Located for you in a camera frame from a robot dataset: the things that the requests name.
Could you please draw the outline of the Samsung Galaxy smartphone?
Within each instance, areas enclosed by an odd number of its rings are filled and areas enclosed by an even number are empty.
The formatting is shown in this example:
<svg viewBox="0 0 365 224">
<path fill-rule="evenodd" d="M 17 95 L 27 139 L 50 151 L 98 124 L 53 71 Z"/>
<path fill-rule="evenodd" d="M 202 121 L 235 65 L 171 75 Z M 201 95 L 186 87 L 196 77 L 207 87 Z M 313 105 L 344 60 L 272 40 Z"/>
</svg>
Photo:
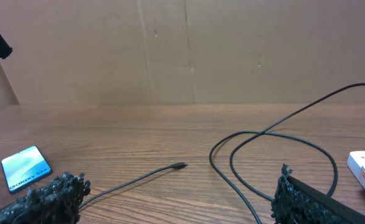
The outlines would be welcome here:
<svg viewBox="0 0 365 224">
<path fill-rule="evenodd" d="M 4 158 L 1 166 L 10 194 L 16 194 L 53 173 L 49 162 L 37 146 Z"/>
</svg>

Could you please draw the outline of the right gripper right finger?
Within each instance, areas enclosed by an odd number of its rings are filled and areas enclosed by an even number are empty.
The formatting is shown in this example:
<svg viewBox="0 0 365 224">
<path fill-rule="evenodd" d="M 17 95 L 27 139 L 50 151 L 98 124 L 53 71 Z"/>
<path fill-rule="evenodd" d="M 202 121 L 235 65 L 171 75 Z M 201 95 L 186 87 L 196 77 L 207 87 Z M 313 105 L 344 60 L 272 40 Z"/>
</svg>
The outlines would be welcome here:
<svg viewBox="0 0 365 224">
<path fill-rule="evenodd" d="M 272 201 L 272 218 L 282 224 L 365 224 L 365 215 L 292 177 L 286 164 Z"/>
</svg>

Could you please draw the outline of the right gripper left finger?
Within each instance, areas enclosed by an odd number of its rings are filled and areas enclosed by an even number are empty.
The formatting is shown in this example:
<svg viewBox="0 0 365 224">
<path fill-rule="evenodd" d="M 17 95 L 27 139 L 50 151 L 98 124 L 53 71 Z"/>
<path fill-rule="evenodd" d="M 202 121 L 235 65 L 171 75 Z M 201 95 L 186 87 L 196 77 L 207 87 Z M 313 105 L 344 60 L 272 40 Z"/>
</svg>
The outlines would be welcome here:
<svg viewBox="0 0 365 224">
<path fill-rule="evenodd" d="M 0 224 L 76 224 L 80 221 L 79 206 L 90 194 L 90 182 L 84 173 L 68 172 L 39 189 L 0 209 Z"/>
</svg>

